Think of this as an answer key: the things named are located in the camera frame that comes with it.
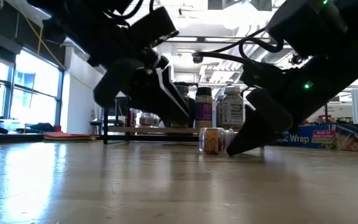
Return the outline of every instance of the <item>ceiling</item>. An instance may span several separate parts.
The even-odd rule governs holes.
[[[174,66],[176,80],[208,82],[211,85],[238,83],[241,64],[215,58],[205,58],[203,63],[194,64],[191,53],[219,49],[263,28],[285,0],[271,0],[273,6],[271,11],[256,10],[250,0],[238,0],[235,5],[223,10],[208,10],[208,1],[211,0],[155,0],[155,7],[165,6],[175,27],[180,31],[178,37],[159,45],[156,51],[170,59]],[[6,2],[22,11],[39,26],[42,26],[43,19],[48,19],[48,15],[28,5],[25,0],[6,0]],[[134,0],[125,14],[133,9],[136,2],[137,0]],[[133,24],[148,13],[149,1],[145,0],[139,12],[128,22]],[[269,35],[266,33],[258,37],[270,42]],[[82,54],[83,59],[87,58],[80,50],[77,52]],[[244,52],[254,60],[272,63],[283,68],[291,66],[288,61],[292,49],[289,46],[285,46],[277,54],[272,54],[257,45],[247,45]],[[239,56],[237,47],[223,53]],[[219,88],[221,86],[216,86],[215,94],[220,93]]]

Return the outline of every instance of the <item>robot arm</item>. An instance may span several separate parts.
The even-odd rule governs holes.
[[[150,14],[129,26],[125,20],[139,10],[143,0],[128,15],[112,12],[123,13],[132,0],[27,1],[52,15],[44,21],[47,40],[62,44],[69,37],[90,55],[90,65],[107,69],[93,91],[98,105],[111,108],[121,91],[130,96],[133,108],[162,119],[188,120],[188,106],[170,83],[169,61],[153,50],[178,34],[164,7],[153,9],[151,2]]]
[[[129,27],[125,19],[136,13],[142,0],[125,16],[112,12],[122,14],[132,0],[27,1],[52,15],[44,21],[49,40],[63,42],[69,36],[91,55],[91,65],[107,68],[94,89],[99,105],[111,107],[122,91],[134,108],[162,119],[188,119],[186,104],[169,82],[167,59],[152,50],[178,34],[163,7],[153,10],[151,0],[150,14]],[[276,46],[254,38],[264,31]],[[249,41],[270,52],[279,52],[286,41],[300,57],[310,59],[301,68],[281,70],[249,59],[243,51]],[[242,58],[220,54],[237,45]],[[235,155],[266,145],[285,131],[295,132],[303,120],[358,79],[358,0],[287,0],[266,28],[223,49],[193,56],[195,61],[217,57],[243,63],[241,80],[255,88],[247,96],[255,110],[246,107],[246,122],[227,152]]]
[[[275,48],[264,47],[268,51],[281,50],[285,40],[299,56],[311,58],[301,68],[281,70],[242,55],[241,80],[256,87],[247,95],[255,110],[246,106],[246,122],[227,150],[230,155],[274,142],[285,131],[295,133],[302,121],[358,79],[358,0],[287,0],[264,30],[278,42]],[[240,50],[246,41],[255,40],[246,37],[238,43]],[[225,55],[201,52],[195,57]]]

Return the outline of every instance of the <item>plastic bottle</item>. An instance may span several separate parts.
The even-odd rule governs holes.
[[[210,87],[197,89],[196,128],[212,128],[212,89]]]
[[[216,98],[216,127],[222,127],[222,100],[224,95],[220,95]]]
[[[241,129],[244,120],[244,100],[241,90],[236,86],[226,87],[222,100],[222,127],[224,129]]]

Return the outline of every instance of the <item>table surface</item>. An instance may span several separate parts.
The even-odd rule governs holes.
[[[0,223],[358,223],[358,152],[0,146]]]

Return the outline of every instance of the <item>window frame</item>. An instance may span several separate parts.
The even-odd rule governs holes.
[[[33,55],[34,57],[37,57],[39,60],[47,62],[50,65],[58,68],[59,74],[58,74],[58,83],[57,83],[57,85],[58,85],[57,95],[52,96],[52,95],[42,93],[37,90],[32,90],[31,88],[26,87],[26,86],[15,84],[15,77],[16,77],[16,72],[17,72],[16,71],[16,63],[13,64],[13,66],[4,63],[5,65],[7,65],[8,71],[7,71],[6,80],[0,80],[1,86],[2,85],[5,86],[4,98],[2,99],[3,100],[2,116],[0,116],[0,119],[12,119],[11,108],[12,108],[12,101],[13,101],[13,91],[14,91],[14,89],[17,89],[17,90],[25,91],[25,92],[32,93],[32,94],[42,95],[42,96],[47,96],[47,97],[53,98],[56,102],[56,107],[55,107],[55,124],[52,124],[52,125],[60,125],[60,119],[61,119],[60,113],[62,111],[62,91],[63,91],[63,73],[64,73],[64,71],[61,68],[59,68],[57,65],[53,64],[52,62],[49,62],[48,60],[31,52],[30,50],[28,50],[26,48],[23,48],[22,50]]]
[[[12,107],[12,98],[13,98],[13,90],[14,89],[17,89],[17,90],[21,90],[21,91],[24,91],[24,92],[27,92],[27,93],[32,93],[32,94],[36,94],[36,95],[42,95],[42,96],[47,96],[47,97],[51,97],[53,99],[55,99],[56,101],[56,107],[55,107],[55,124],[52,124],[52,125],[60,125],[60,113],[62,111],[62,89],[63,89],[63,71],[57,66],[55,65],[54,63],[44,59],[43,57],[31,52],[30,50],[26,49],[26,48],[23,48],[22,49],[23,51],[27,52],[28,54],[31,54],[32,56],[38,58],[39,60],[42,60],[44,62],[47,62],[49,63],[51,66],[54,66],[58,69],[59,71],[59,75],[58,75],[58,90],[57,90],[57,95],[56,96],[52,96],[52,95],[49,95],[49,94],[46,94],[46,93],[42,93],[40,91],[37,91],[37,90],[32,90],[31,88],[29,87],[26,87],[26,86],[23,86],[23,85],[19,85],[19,84],[15,84],[15,78],[16,78],[16,64],[15,64],[15,67],[14,67],[14,71],[12,74],[14,74],[11,78],[12,80],[9,82],[12,86],[11,88],[11,92],[9,94],[9,99],[10,99],[10,102],[9,102],[9,105],[7,105],[9,107],[9,114],[6,116],[5,119],[12,119],[11,117],[11,107]]]

